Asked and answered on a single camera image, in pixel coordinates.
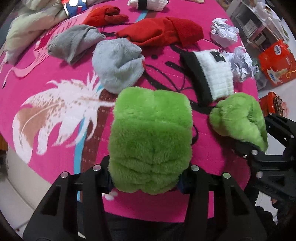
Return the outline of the small green fluffy sock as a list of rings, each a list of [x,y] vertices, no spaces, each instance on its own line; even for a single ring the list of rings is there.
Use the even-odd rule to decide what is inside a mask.
[[[268,148],[265,118],[251,95],[240,92],[219,101],[209,114],[209,122],[221,136],[248,142],[263,152]]]

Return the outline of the white black knit sock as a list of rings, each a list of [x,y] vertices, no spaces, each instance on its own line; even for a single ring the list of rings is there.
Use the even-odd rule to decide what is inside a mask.
[[[218,50],[182,52],[180,62],[201,104],[208,105],[234,93],[231,64]]]

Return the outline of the large green fluffy sock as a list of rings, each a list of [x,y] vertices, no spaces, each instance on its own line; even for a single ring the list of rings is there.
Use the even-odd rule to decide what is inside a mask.
[[[126,193],[172,190],[192,158],[193,116],[177,92],[129,87],[113,109],[108,151],[114,186]]]

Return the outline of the white sock with black band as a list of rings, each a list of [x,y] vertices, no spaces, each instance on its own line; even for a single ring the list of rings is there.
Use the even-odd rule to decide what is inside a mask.
[[[167,0],[128,0],[127,2],[129,7],[150,11],[162,11],[167,4]]]

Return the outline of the small red sock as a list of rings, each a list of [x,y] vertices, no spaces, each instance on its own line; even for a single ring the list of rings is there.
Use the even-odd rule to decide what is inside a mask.
[[[122,24],[128,20],[127,15],[120,13],[120,8],[107,5],[92,9],[82,24],[92,27],[104,27]]]

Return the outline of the red snack bag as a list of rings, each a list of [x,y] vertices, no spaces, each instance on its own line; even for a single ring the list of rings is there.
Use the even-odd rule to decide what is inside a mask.
[[[264,116],[278,114],[279,116],[288,116],[288,106],[275,92],[269,92],[266,96],[259,99],[259,104]]]

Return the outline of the orange gift box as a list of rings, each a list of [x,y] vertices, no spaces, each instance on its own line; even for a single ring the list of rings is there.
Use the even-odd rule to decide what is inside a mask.
[[[260,53],[258,59],[261,71],[273,87],[295,79],[295,57],[283,40]]]

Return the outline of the grey green shelf unit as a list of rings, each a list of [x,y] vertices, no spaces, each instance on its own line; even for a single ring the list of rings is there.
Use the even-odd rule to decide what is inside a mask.
[[[239,35],[248,54],[255,58],[272,44],[282,40],[290,42],[285,20],[272,1],[227,1],[226,13]]]

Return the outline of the pink patterned bed cover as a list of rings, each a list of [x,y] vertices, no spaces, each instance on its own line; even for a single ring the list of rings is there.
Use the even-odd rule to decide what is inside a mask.
[[[125,1],[86,1],[88,9],[67,17],[45,30],[19,56],[15,65],[1,57],[1,135],[16,154],[41,177],[54,182],[67,171],[85,172],[109,156],[108,144],[113,123],[113,109],[119,94],[108,92],[92,66],[96,45],[87,49],[73,65],[48,54],[49,42],[75,25],[82,25],[92,9],[116,6],[129,20],[118,25],[96,27],[106,36],[117,39],[116,33],[148,18],[173,17],[194,21],[203,29],[203,39],[181,47],[140,47],[145,57],[144,73],[131,87],[166,90],[185,95],[193,116],[192,158],[197,165],[214,175],[229,173],[241,188],[250,178],[247,162],[234,154],[230,138],[212,129],[205,108],[198,102],[191,80],[180,62],[182,52],[218,50],[210,38],[214,18],[226,16],[216,1],[197,4],[191,1],[169,1],[159,13],[129,8]],[[246,93],[257,100],[255,81],[234,83],[235,93]],[[177,185],[165,193],[151,195],[142,191],[126,193],[115,186],[104,194],[107,213],[145,221],[183,222],[189,197]]]

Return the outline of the crumpled white paper ball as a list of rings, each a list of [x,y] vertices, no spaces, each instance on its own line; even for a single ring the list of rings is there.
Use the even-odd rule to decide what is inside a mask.
[[[228,25],[227,19],[216,18],[211,25],[211,39],[223,48],[237,43],[239,29]]]

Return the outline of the large red sock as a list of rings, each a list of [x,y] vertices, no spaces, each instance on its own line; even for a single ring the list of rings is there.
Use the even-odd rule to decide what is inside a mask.
[[[181,47],[203,39],[203,29],[194,21],[173,17],[148,18],[138,21],[116,33],[140,47],[165,47],[177,44]]]

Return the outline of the light grey fluffy sock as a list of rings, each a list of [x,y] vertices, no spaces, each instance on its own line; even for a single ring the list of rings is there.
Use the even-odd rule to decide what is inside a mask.
[[[126,38],[99,42],[92,56],[92,66],[103,88],[119,94],[133,86],[143,75],[145,57],[142,49]]]

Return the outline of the dark grey sock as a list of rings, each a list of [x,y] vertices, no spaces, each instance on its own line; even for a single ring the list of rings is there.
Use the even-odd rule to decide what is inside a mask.
[[[69,65],[76,63],[87,49],[106,39],[106,36],[89,25],[75,25],[56,35],[48,44],[48,54],[64,60]]]

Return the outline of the beige crumpled blanket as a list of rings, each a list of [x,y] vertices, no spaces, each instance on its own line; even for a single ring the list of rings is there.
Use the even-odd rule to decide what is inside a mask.
[[[12,21],[4,50],[6,61],[15,65],[22,52],[45,30],[67,18],[61,1],[21,1],[18,16]]]

